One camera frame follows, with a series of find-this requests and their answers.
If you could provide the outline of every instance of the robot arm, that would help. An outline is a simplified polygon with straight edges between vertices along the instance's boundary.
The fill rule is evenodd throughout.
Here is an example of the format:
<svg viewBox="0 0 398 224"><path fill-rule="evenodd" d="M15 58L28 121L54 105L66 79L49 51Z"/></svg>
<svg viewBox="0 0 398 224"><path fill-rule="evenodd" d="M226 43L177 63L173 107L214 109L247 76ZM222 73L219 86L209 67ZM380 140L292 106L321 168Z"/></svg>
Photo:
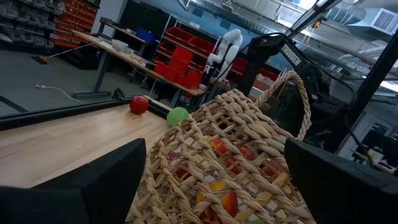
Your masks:
<svg viewBox="0 0 398 224"><path fill-rule="evenodd" d="M234 41L233 46L229 47L229 43ZM213 66L214 63L222 63L222 67L220 73L223 74L221 77L221 81L225 79L228 75L229 65L235 59L236 55L239 52L240 47L242 46L243 36L239 29L232 30L224 35L223 40L218 47L218 53L210 54L206 63L206 73L210 72L210 68Z"/></svg>

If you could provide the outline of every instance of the wicker basket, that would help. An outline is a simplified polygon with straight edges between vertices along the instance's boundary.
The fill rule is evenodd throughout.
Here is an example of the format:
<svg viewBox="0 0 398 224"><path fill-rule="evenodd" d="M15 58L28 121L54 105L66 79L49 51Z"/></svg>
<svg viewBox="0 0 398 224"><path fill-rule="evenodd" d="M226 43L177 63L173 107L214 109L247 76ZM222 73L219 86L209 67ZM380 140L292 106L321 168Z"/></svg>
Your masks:
<svg viewBox="0 0 398 224"><path fill-rule="evenodd" d="M261 102L289 78L294 79L303 99L305 117L297 138L302 140L311 114L303 81L295 72L280 77L255 103L238 90L217 96L167 131L150 150L126 222L202 223L199 217L211 208L224 224L257 219L315 223L290 183L283 156L285 141L293 136L259 110ZM222 144L212 147L216 139ZM220 153L220 147L226 153ZM249 154L242 155L240 147ZM235 160L227 166L231 157ZM224 187L212 192L209 183L215 179L222 180ZM220 200L231 191L238 198L239 211L234 217ZM203 192L205 201L197 202L198 192Z"/></svg>

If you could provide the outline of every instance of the gray floor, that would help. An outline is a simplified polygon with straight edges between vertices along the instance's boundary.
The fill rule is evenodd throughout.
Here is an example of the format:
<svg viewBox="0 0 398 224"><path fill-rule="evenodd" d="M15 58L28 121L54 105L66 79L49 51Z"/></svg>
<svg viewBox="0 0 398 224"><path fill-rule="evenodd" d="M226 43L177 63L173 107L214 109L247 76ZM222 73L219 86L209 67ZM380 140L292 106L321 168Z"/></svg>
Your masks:
<svg viewBox="0 0 398 224"><path fill-rule="evenodd" d="M33 55L0 50L0 95L28 111L78 105L62 92L37 89L36 84L63 89L68 95L73 91L91 90L94 87L95 70L80 70L60 58L51 58L48 65L41 65L30 56ZM141 89L138 83L129 83L129 76L117 68L111 73L106 73L101 86L102 90L109 91L116 88L122 88L126 96L149 94L149 90ZM110 97L78 100L93 103L108 99ZM17 111L0 103L0 116L11 113Z"/></svg>

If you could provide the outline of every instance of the white cable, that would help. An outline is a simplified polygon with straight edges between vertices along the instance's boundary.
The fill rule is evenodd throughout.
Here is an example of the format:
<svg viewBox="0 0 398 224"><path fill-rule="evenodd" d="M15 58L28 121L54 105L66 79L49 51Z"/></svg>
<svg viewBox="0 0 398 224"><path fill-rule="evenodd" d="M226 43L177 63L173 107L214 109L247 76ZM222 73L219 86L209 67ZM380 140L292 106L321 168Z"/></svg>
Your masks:
<svg viewBox="0 0 398 224"><path fill-rule="evenodd" d="M65 94L65 96L67 96L67 98L69 98L69 99L71 99L71 100L73 100L73 101L75 101L75 102L77 102L79 104L84 104L82 101L78 101L76 99L73 99L67 93L65 93L65 91L63 91L63 90L61 90L59 88L55 88L55 87L52 87L52 86L45 86L45 85L36 85L36 88L48 88L48 89L58 90L58 91L61 91L63 94Z"/></svg>

